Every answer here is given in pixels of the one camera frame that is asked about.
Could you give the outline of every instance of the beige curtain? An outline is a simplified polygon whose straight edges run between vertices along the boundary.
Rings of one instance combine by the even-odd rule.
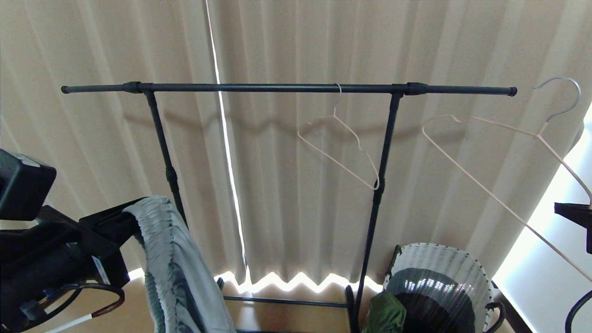
[[[584,99],[545,136],[567,152],[590,103],[590,2],[210,1],[222,83],[517,86],[516,97],[404,97],[395,126],[369,275],[382,279],[396,244],[437,242],[478,257],[490,275],[522,229],[420,134],[437,114],[483,116],[538,129],[575,97],[569,84],[531,87],[555,75]],[[246,259],[253,281],[303,271],[357,281],[372,192],[298,140],[299,125],[331,114],[336,94],[225,94]],[[378,164],[387,95],[343,95],[337,114]],[[333,121],[304,125],[367,182],[374,172],[355,138]],[[532,139],[446,121],[428,131],[522,216],[558,167]]]
[[[437,114],[483,116],[526,129],[554,118],[546,139],[567,152],[592,92],[588,1],[210,1],[222,83],[516,86],[515,97],[404,97],[369,275],[380,280],[396,244],[467,250],[493,275],[520,224],[420,134]],[[54,165],[50,203],[79,218],[149,194],[170,196],[141,95],[62,95],[61,85],[215,82],[205,2],[0,2],[2,147]],[[189,228],[213,272],[244,280],[220,104],[213,93],[157,93]],[[357,281],[372,191],[296,137],[332,112],[337,94],[223,94],[246,261],[253,281],[303,271]],[[379,162],[389,96],[343,94],[337,114]],[[374,172],[353,136],[331,121],[303,135],[367,182]],[[447,152],[528,217],[558,164],[503,129],[429,126]],[[141,254],[126,248],[126,261]]]

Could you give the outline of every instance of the green cloth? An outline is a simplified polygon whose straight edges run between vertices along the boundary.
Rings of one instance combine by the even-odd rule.
[[[370,300],[366,325],[362,333],[403,333],[407,310],[388,290]]]

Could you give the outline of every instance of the laundry basket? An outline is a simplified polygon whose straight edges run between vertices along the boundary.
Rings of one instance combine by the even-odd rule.
[[[407,309],[404,332],[480,333],[495,307],[491,283],[481,264],[448,246],[415,243],[397,246],[383,289]],[[501,325],[503,315],[487,332]]]

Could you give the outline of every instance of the clothes rack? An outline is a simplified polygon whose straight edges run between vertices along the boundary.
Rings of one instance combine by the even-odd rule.
[[[392,84],[392,85],[340,85],[335,84],[152,84],[142,82],[127,82],[116,85],[84,85],[84,86],[63,86],[62,92],[70,94],[74,92],[107,92],[107,91],[123,91],[132,94],[144,94],[148,101],[152,119],[156,128],[156,134],[162,151],[162,156],[165,162],[166,179],[169,182],[170,190],[173,193],[175,205],[185,224],[187,224],[185,211],[183,209],[183,202],[181,194],[179,193],[179,184],[177,182],[177,174],[170,159],[169,149],[166,144],[165,133],[163,131],[162,122],[158,112],[158,104],[156,102],[155,92],[170,92],[170,91],[186,91],[186,92],[336,92],[355,93],[355,94],[390,94],[391,102],[388,113],[387,128],[385,131],[384,142],[382,145],[382,155],[380,159],[380,166],[378,171],[379,187],[374,190],[372,198],[372,211],[370,221],[368,223],[368,231],[366,234],[366,244],[364,249],[364,256],[362,262],[362,269],[360,274],[360,281],[356,297],[353,296],[351,286],[345,288],[346,302],[314,302],[303,300],[289,300],[289,299],[268,299],[260,297],[238,297],[225,296],[227,300],[239,300],[249,302],[265,302],[265,303],[282,303],[293,305],[310,305],[310,306],[330,306],[335,308],[347,308],[349,317],[349,326],[351,332],[358,333],[358,316],[360,305],[362,301],[362,293],[364,287],[364,279],[368,271],[368,261],[370,258],[370,251],[372,248],[372,241],[374,239],[374,230],[378,218],[378,209],[382,199],[382,194],[385,190],[385,173],[387,170],[388,155],[391,148],[392,135],[394,133],[395,119],[399,108],[399,101],[405,95],[423,95],[423,94],[477,94],[477,95],[516,95],[516,87],[469,87],[469,86],[445,86],[445,85],[427,85],[419,82],[409,82],[407,84]],[[224,281],[218,280],[220,289],[224,286]],[[260,332],[237,330],[237,332]]]

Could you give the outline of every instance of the wire hanger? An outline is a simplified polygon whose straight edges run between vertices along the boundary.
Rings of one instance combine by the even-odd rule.
[[[543,87],[544,85],[546,85],[547,83],[556,80],[556,79],[564,79],[564,80],[568,80],[571,83],[573,83],[575,85],[575,87],[578,90],[578,97],[575,99],[574,103],[567,109],[554,113],[551,116],[549,116],[545,123],[543,124],[543,126],[540,128],[540,130],[537,133],[532,133],[532,132],[528,132],[522,129],[518,129],[516,127],[513,126],[509,126],[506,124],[502,124],[502,123],[498,123],[496,121],[492,121],[489,119],[485,119],[485,118],[481,118],[481,117],[469,117],[465,120],[458,120],[458,118],[456,118],[455,116],[451,115],[451,114],[446,114],[446,115],[442,115],[442,116],[436,116],[436,117],[432,117],[428,120],[426,120],[423,124],[422,124],[422,133],[423,135],[434,145],[436,146],[436,148],[438,148],[439,151],[441,151],[452,163],[454,163],[454,165],[456,165],[462,172],[464,172],[465,175],[469,176],[470,179],[472,179],[477,185],[479,185],[479,187],[481,187],[485,192],[487,192],[487,194],[489,194],[495,201],[497,201],[502,207],[504,207],[508,212],[510,212],[510,214],[512,214],[516,219],[518,219],[518,221],[520,221],[520,223],[522,223],[526,228],[528,228],[530,231],[532,231],[538,238],[541,239],[541,241],[543,241],[545,244],[547,244],[551,249],[553,249],[553,251],[555,251],[559,256],[561,256],[566,262],[568,262],[570,265],[572,265],[577,271],[579,271],[585,278],[587,278],[588,280],[590,280],[592,282],[592,277],[587,274],[582,268],[580,268],[577,264],[575,264],[573,261],[571,261],[565,254],[563,254],[558,248],[556,248],[553,244],[551,244],[549,241],[547,241],[541,234],[539,234],[536,230],[534,230],[531,226],[528,225],[528,223],[526,223],[526,221],[521,218],[520,216],[518,216],[518,214],[516,214],[511,208],[509,208],[505,203],[503,203],[498,197],[496,197],[490,190],[488,190],[485,186],[483,186],[483,184],[481,184],[477,179],[475,179],[475,177],[473,177],[467,170],[465,170],[465,168],[463,168],[460,164],[458,164],[458,162],[456,162],[450,155],[448,155],[429,135],[427,135],[426,133],[426,125],[428,123],[430,123],[433,120],[436,120],[438,118],[452,118],[452,120],[454,120],[454,122],[462,124],[462,123],[466,123],[471,119],[474,120],[479,120],[479,121],[483,121],[485,123],[488,124],[492,124],[492,125],[496,125],[496,126],[500,126],[506,129],[510,129],[513,130],[515,132],[519,132],[519,133],[523,133],[529,136],[534,137],[536,140],[540,141],[543,143],[543,145],[547,148],[547,150],[549,150],[551,152],[551,154],[553,154],[553,156],[559,160],[559,162],[570,172],[570,174],[575,178],[575,180],[582,186],[582,188],[584,189],[584,191],[586,192],[586,194],[588,194],[588,197],[590,198],[590,204],[589,204],[589,208],[592,209],[592,193],[590,192],[590,189],[584,184],[584,182],[582,181],[582,179],[569,167],[569,165],[567,165],[564,160],[559,156],[559,154],[557,154],[557,152],[555,152],[555,150],[553,150],[553,148],[551,148],[551,146],[547,143],[547,141],[544,140],[544,138],[542,137],[542,134],[545,130],[545,128],[547,127],[547,125],[549,124],[549,121],[551,119],[553,119],[553,117],[558,116],[560,114],[566,113],[570,110],[572,110],[577,104],[578,102],[580,102],[581,99],[581,89],[580,89],[580,85],[578,84],[578,82],[576,82],[574,79],[569,78],[567,76],[556,76],[553,78],[548,79],[547,81],[543,82],[542,84],[533,87],[533,89],[538,89]]]
[[[370,161],[370,164],[372,165],[372,169],[374,169],[374,173],[376,174],[376,186],[370,185],[368,184],[365,180],[362,179],[362,177],[356,175],[353,171],[351,171],[350,169],[348,169],[347,167],[345,167],[343,164],[341,164],[340,162],[338,162],[336,159],[334,159],[333,157],[331,157],[329,154],[323,152],[321,149],[317,148],[317,146],[313,145],[312,143],[310,143],[307,139],[303,138],[300,135],[300,127],[298,127],[298,129],[296,130],[296,134],[298,135],[298,137],[300,139],[302,139],[304,142],[306,142],[309,146],[311,146],[312,148],[314,148],[316,151],[320,152],[321,154],[325,155],[326,157],[328,157],[329,159],[331,159],[331,161],[337,163],[340,167],[342,167],[345,171],[349,172],[350,174],[352,174],[352,176],[356,177],[359,181],[361,181],[362,183],[364,183],[364,185],[368,186],[369,188],[373,189],[373,190],[377,190],[378,187],[380,186],[380,180],[378,179],[378,170],[376,169],[376,166],[374,165],[374,162],[372,161],[372,158],[370,158],[370,154],[368,154],[365,150],[362,149],[362,144],[360,142],[360,138],[358,137],[358,135],[356,134],[356,132],[354,132],[351,128],[349,128],[348,125],[346,125],[340,118],[338,118],[338,116],[336,115],[337,113],[337,106],[339,105],[339,101],[341,100],[341,85],[336,84],[339,87],[339,96],[337,97],[337,101],[335,102],[335,105],[333,106],[333,115],[331,116],[321,116],[321,117],[315,117],[313,118],[311,121],[307,121],[306,123],[309,125],[312,125],[314,123],[315,120],[317,119],[325,119],[325,118],[331,118],[331,119],[335,119],[337,120],[341,125],[345,126],[345,128],[348,129],[348,131],[350,131],[351,134],[353,134],[356,137],[356,140],[358,141],[358,148],[360,149],[361,152],[363,152],[364,154],[366,154],[366,157],[368,158],[368,160]]]

